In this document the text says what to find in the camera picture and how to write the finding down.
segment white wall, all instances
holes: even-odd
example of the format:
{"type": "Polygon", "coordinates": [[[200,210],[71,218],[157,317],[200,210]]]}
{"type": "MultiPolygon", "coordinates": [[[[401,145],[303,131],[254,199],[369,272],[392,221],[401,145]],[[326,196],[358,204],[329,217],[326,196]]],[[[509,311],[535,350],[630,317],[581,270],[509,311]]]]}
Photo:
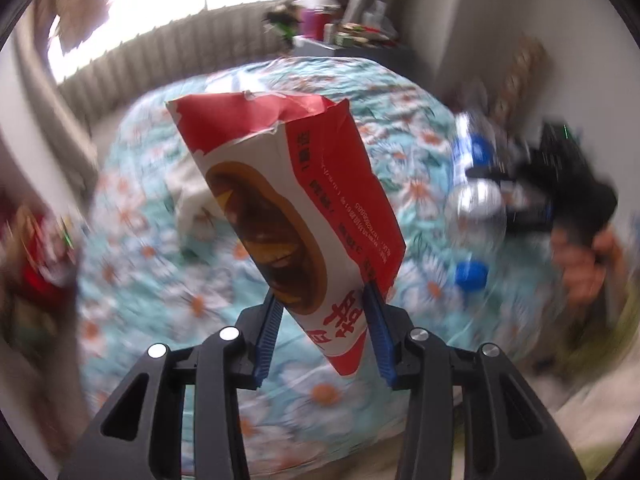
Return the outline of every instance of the white wall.
{"type": "Polygon", "coordinates": [[[449,46],[460,0],[407,0],[402,15],[403,41],[411,46],[426,69],[425,88],[440,73],[449,46]]]}
{"type": "Polygon", "coordinates": [[[581,130],[597,171],[620,195],[614,224],[628,236],[640,210],[640,48],[608,0],[506,0],[498,36],[476,70],[499,85],[521,32],[539,38],[550,63],[514,128],[535,135],[545,116],[581,130]]]}
{"type": "Polygon", "coordinates": [[[0,185],[18,203],[42,200],[60,213],[76,204],[26,99],[13,36],[0,51],[0,185]]]}
{"type": "Polygon", "coordinates": [[[550,63],[514,118],[535,135],[545,116],[583,132],[596,170],[620,194],[614,224],[628,235],[640,210],[640,49],[608,0],[408,0],[404,40],[430,67],[425,87],[445,96],[480,76],[495,92],[521,33],[538,37],[550,63]]]}

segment snack bag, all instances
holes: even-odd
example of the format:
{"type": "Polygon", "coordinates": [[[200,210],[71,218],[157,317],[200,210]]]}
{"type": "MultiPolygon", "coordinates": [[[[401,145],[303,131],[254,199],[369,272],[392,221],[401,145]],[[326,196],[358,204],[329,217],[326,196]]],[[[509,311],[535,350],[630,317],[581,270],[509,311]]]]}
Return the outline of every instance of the snack bag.
{"type": "Polygon", "coordinates": [[[167,104],[274,295],[341,375],[366,337],[361,293],[392,285],[404,240],[347,100],[275,93],[167,104]]]}

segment blue floral blanket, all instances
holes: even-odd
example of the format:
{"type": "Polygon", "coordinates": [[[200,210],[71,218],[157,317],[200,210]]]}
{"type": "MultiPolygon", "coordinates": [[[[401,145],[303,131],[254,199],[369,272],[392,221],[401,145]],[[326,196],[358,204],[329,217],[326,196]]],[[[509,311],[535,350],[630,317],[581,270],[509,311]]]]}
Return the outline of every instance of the blue floral blanket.
{"type": "MultiPolygon", "coordinates": [[[[507,244],[507,280],[493,280],[485,312],[470,317],[452,285],[442,218],[450,183],[452,115],[405,78],[363,59],[291,58],[228,71],[268,88],[348,98],[373,171],[396,212],[407,250],[388,301],[457,346],[497,340],[512,356],[535,341],[553,301],[554,272],[535,246],[507,244]]],[[[164,176],[187,148],[165,103],[204,92],[199,76],[153,91],[120,125],[90,214],[79,277],[81,371],[97,411],[153,343],[199,344],[259,304],[267,286],[225,221],[197,218],[178,240],[164,176]]],[[[271,373],[258,392],[239,392],[242,434],[254,476],[297,474],[402,430],[407,397],[378,376],[369,343],[352,378],[338,376],[286,313],[271,373]]],[[[193,472],[193,393],[183,424],[182,468],[193,472]]]]}

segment clutter on shelf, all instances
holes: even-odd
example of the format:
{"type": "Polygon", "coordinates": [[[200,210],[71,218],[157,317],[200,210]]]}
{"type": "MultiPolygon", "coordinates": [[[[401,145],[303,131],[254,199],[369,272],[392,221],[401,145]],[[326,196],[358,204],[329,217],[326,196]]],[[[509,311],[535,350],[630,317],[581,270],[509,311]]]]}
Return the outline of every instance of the clutter on shelf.
{"type": "Polygon", "coordinates": [[[37,365],[72,305],[85,223],[78,211],[57,216],[20,206],[2,233],[2,336],[37,365]]]}
{"type": "Polygon", "coordinates": [[[348,3],[349,0],[284,0],[265,14],[264,21],[281,35],[289,49],[298,35],[341,47],[395,46],[398,34],[385,16],[385,2],[374,1],[363,13],[361,23],[341,23],[348,3]]]}

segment blue bottle cap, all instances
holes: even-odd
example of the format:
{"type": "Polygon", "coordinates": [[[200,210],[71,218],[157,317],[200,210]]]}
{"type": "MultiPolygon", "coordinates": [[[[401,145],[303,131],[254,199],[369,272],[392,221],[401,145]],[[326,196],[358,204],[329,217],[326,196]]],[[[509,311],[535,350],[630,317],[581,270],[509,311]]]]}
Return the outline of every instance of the blue bottle cap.
{"type": "Polygon", "coordinates": [[[494,147],[482,135],[471,134],[471,157],[474,166],[489,166],[494,161],[494,147]]]}
{"type": "Polygon", "coordinates": [[[464,292],[476,292],[486,287],[487,266],[477,260],[469,260],[456,265],[456,285],[464,292]]]}

